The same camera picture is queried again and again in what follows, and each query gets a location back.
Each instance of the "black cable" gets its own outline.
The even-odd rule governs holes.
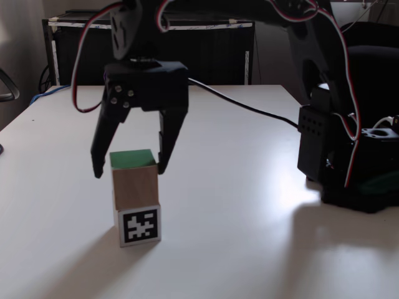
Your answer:
[[[378,15],[378,18],[377,18],[377,21],[376,21],[377,23],[380,20],[380,18],[382,16],[382,13],[384,12],[385,6],[387,6],[387,4],[388,4],[388,0],[385,0],[385,3],[383,5],[383,7],[381,8],[380,14]]]
[[[259,70],[259,79],[262,84],[261,62],[259,60],[259,47],[257,46],[256,31],[255,31],[255,44],[256,44],[256,55],[257,55],[257,69]]]
[[[46,79],[46,82],[44,82],[43,84],[45,84],[45,87],[44,87],[44,92],[46,92],[46,91],[48,91],[48,89],[50,88],[50,86],[51,86],[51,79],[50,79],[50,75],[47,77],[47,79]]]
[[[219,98],[222,98],[223,100],[226,100],[226,101],[228,101],[228,102],[230,102],[232,104],[240,106],[241,108],[244,108],[244,109],[247,109],[249,111],[252,111],[252,112],[255,112],[255,113],[258,113],[258,114],[261,114],[261,115],[265,115],[265,116],[268,116],[268,117],[271,117],[271,118],[275,118],[277,120],[282,120],[282,121],[288,123],[289,125],[293,126],[294,128],[298,129],[298,125],[296,123],[294,123],[293,121],[290,121],[289,119],[287,119],[285,117],[282,117],[282,116],[279,116],[279,115],[274,115],[272,113],[265,112],[265,111],[258,110],[258,109],[255,109],[253,107],[244,105],[244,104],[242,104],[240,102],[237,102],[236,100],[233,100],[232,98],[228,97],[227,95],[224,95],[223,93],[218,92],[217,90],[215,90],[215,89],[213,89],[213,88],[211,88],[211,87],[209,87],[209,86],[205,85],[204,83],[201,83],[201,82],[199,82],[197,80],[189,78],[188,81],[189,81],[189,83],[191,83],[193,85],[196,85],[198,87],[201,87],[201,88],[205,89],[207,92],[210,92],[210,93],[218,96]]]
[[[49,66],[47,65],[47,66],[44,68],[42,74],[40,75],[39,86],[38,86],[39,93],[43,93],[43,91],[42,91],[42,85],[43,85],[42,81],[43,81],[43,78],[44,78],[44,74],[46,73],[46,71],[47,71],[48,69],[49,69]]]

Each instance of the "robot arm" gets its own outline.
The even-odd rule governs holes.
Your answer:
[[[105,68],[106,83],[102,108],[92,144],[96,178],[101,177],[105,155],[119,123],[131,108],[160,112],[160,153],[158,172],[168,164],[180,128],[188,111],[188,71],[179,62],[156,61],[161,49],[156,46],[163,34],[157,27],[156,14],[162,0],[124,0],[122,8],[111,14],[113,53],[119,62]],[[314,2],[304,0],[176,0],[168,9],[176,12],[200,12],[262,21],[275,26],[295,26],[288,21],[309,17]],[[321,1],[331,11],[328,1]],[[306,74],[306,83],[314,85],[319,74]],[[304,87],[310,93],[310,87]]]

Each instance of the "table surface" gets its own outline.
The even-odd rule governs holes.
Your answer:
[[[297,121],[281,86],[218,89]],[[101,96],[79,88],[82,107]],[[98,113],[63,90],[0,132],[0,298],[398,298],[398,209],[321,204],[293,127],[196,87],[159,180],[163,240],[119,248],[109,158],[92,172]],[[156,155],[158,130],[157,113],[132,110],[110,150]]]

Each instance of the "stacked blocks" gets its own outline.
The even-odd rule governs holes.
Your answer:
[[[110,153],[120,246],[161,239],[158,168],[151,150]]]

